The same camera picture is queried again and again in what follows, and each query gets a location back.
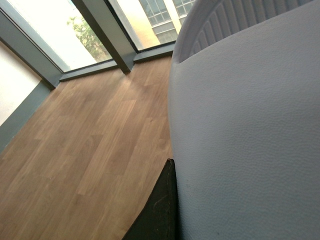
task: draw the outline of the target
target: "white wall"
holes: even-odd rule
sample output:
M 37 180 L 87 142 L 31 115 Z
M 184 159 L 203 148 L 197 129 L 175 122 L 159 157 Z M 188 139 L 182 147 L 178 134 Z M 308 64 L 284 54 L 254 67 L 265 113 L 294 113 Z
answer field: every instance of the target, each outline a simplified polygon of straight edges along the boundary
M 41 78 L 0 42 L 0 126 Z
M 319 10 L 314 0 L 173 63 L 182 239 L 319 239 Z

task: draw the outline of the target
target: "floor-to-ceiling window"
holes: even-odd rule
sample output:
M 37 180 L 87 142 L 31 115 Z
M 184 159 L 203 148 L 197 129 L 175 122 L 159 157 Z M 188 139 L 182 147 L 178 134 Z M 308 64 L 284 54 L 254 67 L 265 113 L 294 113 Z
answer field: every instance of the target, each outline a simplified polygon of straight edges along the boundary
M 72 1 L 3 1 L 13 8 L 10 17 L 62 72 L 111 59 Z
M 195 0 L 109 0 L 139 51 L 173 42 Z

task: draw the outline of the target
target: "building window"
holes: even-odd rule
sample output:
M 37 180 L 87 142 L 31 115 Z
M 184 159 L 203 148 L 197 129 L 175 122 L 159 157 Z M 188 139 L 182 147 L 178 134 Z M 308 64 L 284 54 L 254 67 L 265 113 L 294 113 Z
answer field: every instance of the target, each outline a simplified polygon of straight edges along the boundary
M 139 0 L 151 26 L 171 21 L 164 0 Z
M 187 14 L 196 0 L 173 0 L 176 12 L 178 13 L 181 25 L 184 23 Z
M 178 34 L 164 0 L 139 0 L 139 2 L 160 44 L 175 41 Z

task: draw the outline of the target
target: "glass pane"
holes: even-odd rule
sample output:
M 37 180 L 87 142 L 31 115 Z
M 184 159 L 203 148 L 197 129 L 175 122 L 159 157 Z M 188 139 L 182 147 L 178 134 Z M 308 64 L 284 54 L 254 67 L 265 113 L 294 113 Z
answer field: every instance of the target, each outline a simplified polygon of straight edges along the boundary
M 176 40 L 181 22 L 175 3 L 182 6 L 182 0 L 109 0 L 109 2 L 138 50 Z M 151 12 L 150 6 L 152 9 L 157 7 L 160 14 Z M 155 34 L 154 28 L 164 23 L 174 25 L 175 34 L 171 34 L 171 37 Z
M 173 3 L 174 3 L 174 5 L 175 5 L 176 7 L 182 5 L 181 0 L 173 0 Z
M 185 8 L 187 13 L 190 12 L 191 7 L 192 7 L 192 3 L 188 3 L 188 4 L 184 5 L 184 8 Z
M 169 13 L 168 13 L 167 11 L 164 12 L 164 13 L 162 14 L 162 16 L 163 16 L 163 18 L 164 18 L 165 21 L 169 21 L 169 20 L 170 20 L 170 15 L 169 15 Z
M 7 0 L 38 35 L 29 37 L 63 72 L 111 59 L 69 0 Z
M 162 18 L 162 15 L 157 15 L 157 16 L 155 16 L 155 19 L 156 19 L 156 22 L 158 23 L 158 24 L 161 24 L 161 23 L 163 23 L 164 22 L 164 19 Z
M 178 11 L 179 16 L 183 16 L 186 14 L 184 6 L 177 7 L 176 10 Z

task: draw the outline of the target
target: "chair backrest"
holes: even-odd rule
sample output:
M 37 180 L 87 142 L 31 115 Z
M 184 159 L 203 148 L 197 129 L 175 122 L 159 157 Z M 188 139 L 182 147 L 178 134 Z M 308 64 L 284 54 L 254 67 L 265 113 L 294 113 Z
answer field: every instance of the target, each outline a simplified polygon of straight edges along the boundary
M 312 0 L 198 0 L 176 41 L 173 61 L 181 63 L 208 46 Z

